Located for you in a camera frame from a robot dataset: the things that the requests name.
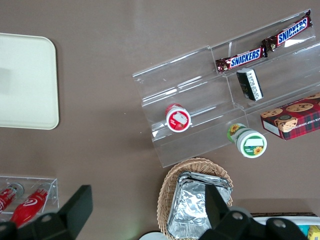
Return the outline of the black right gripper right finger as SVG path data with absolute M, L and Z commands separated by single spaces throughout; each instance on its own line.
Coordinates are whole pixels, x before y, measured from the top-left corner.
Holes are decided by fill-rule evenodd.
M 251 215 L 240 207 L 228 207 L 214 185 L 205 187 L 205 210 L 211 225 L 201 240 L 248 240 Z

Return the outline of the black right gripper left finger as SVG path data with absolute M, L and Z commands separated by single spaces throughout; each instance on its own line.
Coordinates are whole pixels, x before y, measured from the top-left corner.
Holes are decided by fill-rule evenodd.
M 82 185 L 58 212 L 32 224 L 35 240 L 75 240 L 93 212 L 92 186 Z

